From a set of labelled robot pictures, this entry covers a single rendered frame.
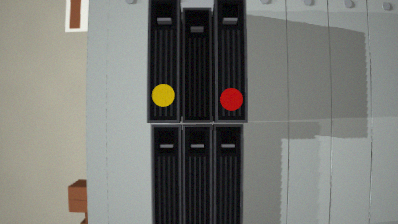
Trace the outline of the grey metal rack frame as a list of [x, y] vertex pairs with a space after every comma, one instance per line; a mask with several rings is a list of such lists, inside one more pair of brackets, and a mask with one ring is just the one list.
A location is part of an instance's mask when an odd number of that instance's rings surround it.
[[248, 123], [147, 123], [148, 0], [89, 0], [88, 224], [152, 223], [152, 124], [243, 124], [243, 224], [398, 224], [398, 0], [246, 0]]

